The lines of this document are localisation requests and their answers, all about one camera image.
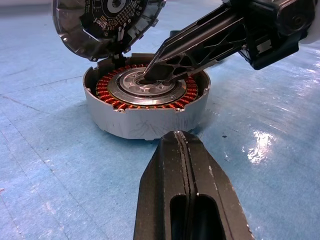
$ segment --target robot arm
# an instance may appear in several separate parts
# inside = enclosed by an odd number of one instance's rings
[[[320,38],[318,0],[222,0],[223,4],[168,38],[144,72],[177,81],[240,53],[256,70]],[[122,53],[157,23],[165,0],[52,0],[57,33],[73,53],[97,62]]]
[[[297,52],[299,41],[308,35],[306,43],[319,37],[315,0],[223,1],[164,42],[145,79],[184,79],[237,52],[260,70]]]

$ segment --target metal disc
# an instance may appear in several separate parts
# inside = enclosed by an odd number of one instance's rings
[[[52,0],[52,15],[64,45],[96,62],[130,51],[157,24],[165,4],[165,0]]]
[[[184,80],[177,82],[146,82],[145,67],[128,69],[115,75],[108,83],[108,91],[115,98],[133,105],[156,106],[181,98],[187,89]]]

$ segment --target copper winding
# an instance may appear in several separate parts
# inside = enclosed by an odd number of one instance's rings
[[[96,84],[96,96],[105,103],[111,104],[115,109],[183,109],[185,105],[193,102],[198,96],[198,86],[195,82],[195,79],[192,76],[189,76],[186,80],[186,91],[185,94],[178,100],[164,104],[164,105],[153,105],[153,106],[139,106],[132,105],[126,102],[123,102],[119,99],[114,98],[108,91],[108,83],[115,75],[127,70],[127,69],[135,69],[135,68],[143,68],[146,67],[146,64],[133,64],[127,65],[125,67],[120,67],[116,70],[113,70],[103,76]]]

